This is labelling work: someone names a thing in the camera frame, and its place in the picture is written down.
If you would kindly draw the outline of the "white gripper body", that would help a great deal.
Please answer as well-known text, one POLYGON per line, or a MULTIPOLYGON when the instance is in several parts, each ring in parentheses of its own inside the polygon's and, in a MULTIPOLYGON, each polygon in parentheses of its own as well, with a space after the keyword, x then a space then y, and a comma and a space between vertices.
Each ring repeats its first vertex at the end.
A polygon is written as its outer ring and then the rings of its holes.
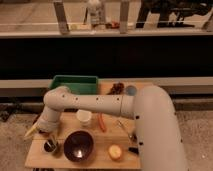
POLYGON ((43 119, 37 121, 37 128, 45 133, 51 133, 59 127, 58 122, 49 122, 43 119))

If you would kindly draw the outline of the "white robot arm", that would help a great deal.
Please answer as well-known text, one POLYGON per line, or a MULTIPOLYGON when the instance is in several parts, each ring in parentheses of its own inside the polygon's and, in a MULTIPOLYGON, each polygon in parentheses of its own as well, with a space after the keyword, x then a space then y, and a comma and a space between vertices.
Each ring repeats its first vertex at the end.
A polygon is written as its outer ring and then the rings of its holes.
POLYGON ((56 130, 61 113, 69 108, 132 119, 142 171, 189 171, 173 102, 159 86, 148 85, 133 96, 76 95, 60 86, 48 91, 43 101, 37 121, 41 131, 56 130))

